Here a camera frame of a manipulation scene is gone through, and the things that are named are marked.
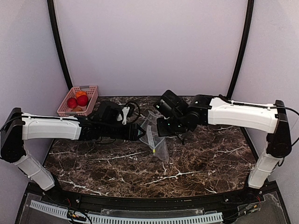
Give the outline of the clear zip top bag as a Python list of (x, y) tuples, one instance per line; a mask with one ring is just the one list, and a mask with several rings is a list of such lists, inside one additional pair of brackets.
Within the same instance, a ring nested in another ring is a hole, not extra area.
[(148, 111), (148, 116), (141, 125), (141, 128), (146, 131), (146, 134), (140, 138), (140, 141), (150, 147), (155, 157), (161, 161), (168, 162), (169, 153), (166, 139), (158, 135), (158, 118), (159, 115), (157, 113)]

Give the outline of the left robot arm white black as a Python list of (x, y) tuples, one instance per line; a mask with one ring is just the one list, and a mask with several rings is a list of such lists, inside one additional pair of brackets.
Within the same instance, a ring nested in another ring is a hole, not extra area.
[(129, 101), (121, 106), (104, 101), (87, 116), (38, 116), (14, 108), (0, 129), (0, 158), (14, 164), (44, 191), (58, 185), (53, 175), (25, 148), (31, 139), (69, 139), (79, 141), (113, 140), (137, 141), (146, 131), (130, 120), (139, 105)]

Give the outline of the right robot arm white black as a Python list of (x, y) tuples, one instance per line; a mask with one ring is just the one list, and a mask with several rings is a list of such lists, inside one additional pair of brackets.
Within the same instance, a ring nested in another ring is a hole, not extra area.
[(196, 95), (190, 103), (167, 90), (153, 105), (162, 115), (157, 119), (160, 137), (175, 136), (197, 126), (227, 125), (267, 133), (266, 147), (248, 176), (248, 187), (260, 189), (273, 169), (288, 156), (296, 142), (291, 140), (287, 111), (283, 101), (274, 104), (244, 103), (223, 95)]

